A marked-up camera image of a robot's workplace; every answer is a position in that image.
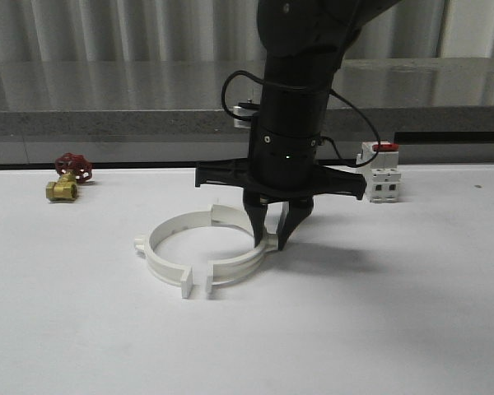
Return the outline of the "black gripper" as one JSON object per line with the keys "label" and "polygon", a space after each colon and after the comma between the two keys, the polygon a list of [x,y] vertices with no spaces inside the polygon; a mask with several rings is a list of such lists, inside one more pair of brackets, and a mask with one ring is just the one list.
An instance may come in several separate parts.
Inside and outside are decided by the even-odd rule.
{"label": "black gripper", "polygon": [[366,181],[360,174],[319,165],[315,155],[320,135],[289,137],[263,128],[255,117],[250,127],[246,158],[199,161],[195,185],[240,187],[245,212],[257,247],[264,237],[267,205],[260,195],[285,201],[277,225],[278,249],[283,250],[296,227],[314,207],[315,195],[335,194],[363,198]]}

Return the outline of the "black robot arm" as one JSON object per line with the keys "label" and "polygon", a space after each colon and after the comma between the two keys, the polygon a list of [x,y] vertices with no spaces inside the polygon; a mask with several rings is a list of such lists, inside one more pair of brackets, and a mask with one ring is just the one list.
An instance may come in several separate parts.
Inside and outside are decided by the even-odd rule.
{"label": "black robot arm", "polygon": [[333,76],[362,27],[392,7],[390,1],[261,1],[259,38],[267,51],[259,107],[247,117],[245,158],[202,161],[196,184],[243,189],[254,239],[265,232],[268,205],[281,202],[277,244],[283,247],[312,212],[318,194],[362,198],[360,174],[319,165],[316,149]]}

